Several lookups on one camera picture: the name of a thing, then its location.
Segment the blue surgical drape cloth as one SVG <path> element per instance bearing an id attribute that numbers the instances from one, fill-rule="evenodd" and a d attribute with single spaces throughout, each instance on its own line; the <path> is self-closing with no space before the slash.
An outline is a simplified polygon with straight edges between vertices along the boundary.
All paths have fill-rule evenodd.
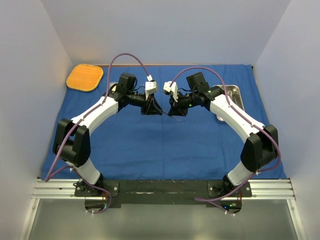
<path id="1" fill-rule="evenodd" d="M 167 113 L 168 95 L 164 82 L 172 80 L 188 68 L 183 65 L 147 66 L 159 84 L 155 99 Z M 239 87 L 245 111 L 257 121 L 269 125 L 265 108 L 255 82 L 251 65 L 209 65 L 226 85 Z M 108 68 L 98 87 L 91 92 L 67 89 L 54 124 L 54 134 L 41 168 L 47 175 L 55 158 L 53 143 L 57 124 L 72 119 L 105 93 Z M 90 136 L 90 158 L 107 179 L 120 180 L 214 180 L 222 179 L 241 160 L 242 139 L 227 124 L 218 122 L 205 107 L 188 110 L 186 117 L 174 119 L 166 114 L 141 115 L 141 108 L 128 105 L 103 122 Z"/>

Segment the steel instrument tray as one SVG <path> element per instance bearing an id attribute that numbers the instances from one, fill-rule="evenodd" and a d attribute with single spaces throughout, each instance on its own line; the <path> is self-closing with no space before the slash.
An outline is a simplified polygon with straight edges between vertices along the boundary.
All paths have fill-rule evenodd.
<path id="1" fill-rule="evenodd" d="M 224 90 L 223 85 L 215 85 L 218 86 L 219 88 L 221 88 L 222 90 Z M 229 96 L 229 98 L 239 107 L 241 108 L 243 111 L 245 110 L 244 108 L 244 104 L 243 104 L 243 100 L 242 100 L 242 96 L 241 96 L 241 92 L 238 86 L 236 85 L 225 85 L 226 90 L 227 90 L 227 94 Z M 224 124 L 224 120 L 223 118 L 221 118 L 220 116 L 216 115 L 216 121 L 219 124 Z"/>

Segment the orange square woven mat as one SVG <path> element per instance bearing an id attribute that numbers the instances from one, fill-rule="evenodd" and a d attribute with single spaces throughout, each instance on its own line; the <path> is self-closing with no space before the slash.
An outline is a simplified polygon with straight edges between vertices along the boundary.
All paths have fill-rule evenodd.
<path id="1" fill-rule="evenodd" d="M 79 64 L 69 74 L 66 85 L 72 90 L 91 92 L 98 87 L 103 75 L 104 70 L 99 66 Z"/>

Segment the white gauze pad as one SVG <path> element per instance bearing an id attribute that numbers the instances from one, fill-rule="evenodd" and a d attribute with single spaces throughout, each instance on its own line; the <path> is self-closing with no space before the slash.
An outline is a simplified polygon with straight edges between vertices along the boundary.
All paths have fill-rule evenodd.
<path id="1" fill-rule="evenodd" d="M 116 88 L 117 88 L 117 85 L 118 85 L 117 82 L 111 82 L 111 83 L 109 84 L 109 91 L 115 92 L 115 91 L 116 91 Z"/>

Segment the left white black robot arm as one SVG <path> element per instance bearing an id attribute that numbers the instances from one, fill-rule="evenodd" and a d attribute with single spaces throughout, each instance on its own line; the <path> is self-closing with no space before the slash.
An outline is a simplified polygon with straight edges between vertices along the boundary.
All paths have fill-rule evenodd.
<path id="1" fill-rule="evenodd" d="M 144 93 L 138 92 L 136 76 L 122 73 L 118 82 L 109 84 L 105 94 L 82 114 L 68 120 L 61 119 L 56 128 L 52 151 L 56 159 L 62 159 L 84 183 L 84 189 L 92 196 L 106 195 L 104 177 L 90 159 L 91 134 L 109 117 L 128 105 L 139 107 L 146 116 L 163 114 L 155 93 L 156 81 L 147 76 Z"/>

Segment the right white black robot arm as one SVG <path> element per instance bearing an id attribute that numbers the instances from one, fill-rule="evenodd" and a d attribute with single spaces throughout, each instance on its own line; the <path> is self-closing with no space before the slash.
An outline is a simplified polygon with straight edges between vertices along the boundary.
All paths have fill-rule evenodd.
<path id="1" fill-rule="evenodd" d="M 202 72 L 186 78 L 190 93 L 182 94 L 175 81 L 164 83 L 163 91 L 170 96 L 169 116 L 186 116 L 190 108 L 201 106 L 221 117 L 242 139 L 240 162 L 223 177 L 221 195 L 235 196 L 241 185 L 281 154 L 278 130 L 273 125 L 250 117 L 228 96 L 225 85 L 209 86 Z"/>

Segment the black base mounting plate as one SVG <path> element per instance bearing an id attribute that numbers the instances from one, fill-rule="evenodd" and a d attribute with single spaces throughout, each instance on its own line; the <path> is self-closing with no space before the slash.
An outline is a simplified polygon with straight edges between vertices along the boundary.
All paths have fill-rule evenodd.
<path id="1" fill-rule="evenodd" d="M 84 182 L 77 181 L 75 197 L 84 197 L 86 210 L 100 210 L 107 206 L 109 199 L 101 190 L 91 188 Z M 107 180 L 103 187 L 111 195 L 110 208 L 122 205 L 199 205 L 205 202 L 194 198 L 215 199 L 223 196 L 222 180 Z M 242 199 L 252 197 L 250 183 L 247 182 L 236 193 L 229 196 L 234 202 L 224 198 L 227 203 L 222 207 L 227 210 L 240 210 Z"/>

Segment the aluminium frame rail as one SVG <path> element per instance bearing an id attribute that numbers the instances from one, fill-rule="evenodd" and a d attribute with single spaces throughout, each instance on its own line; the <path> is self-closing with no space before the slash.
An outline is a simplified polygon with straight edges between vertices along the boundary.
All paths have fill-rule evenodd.
<path id="1" fill-rule="evenodd" d="M 35 199 L 71 199 L 75 197 L 76 179 L 38 179 L 32 197 Z M 243 199 L 294 200 L 296 198 L 289 179 L 252 179 L 241 188 Z"/>

